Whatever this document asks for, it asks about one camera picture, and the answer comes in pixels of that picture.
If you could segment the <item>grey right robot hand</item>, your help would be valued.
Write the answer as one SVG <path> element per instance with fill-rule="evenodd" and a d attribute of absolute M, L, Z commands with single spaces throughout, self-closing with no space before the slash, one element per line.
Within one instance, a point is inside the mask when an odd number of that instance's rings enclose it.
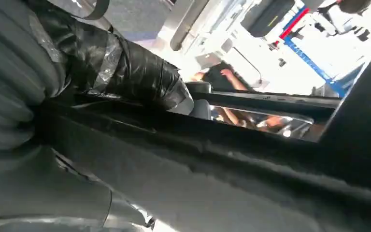
<path fill-rule="evenodd" d="M 35 109 L 69 87 L 185 115 L 194 106 L 176 68 L 138 44 L 47 0 L 0 0 L 0 219 L 106 221 L 113 193 L 33 138 Z"/>

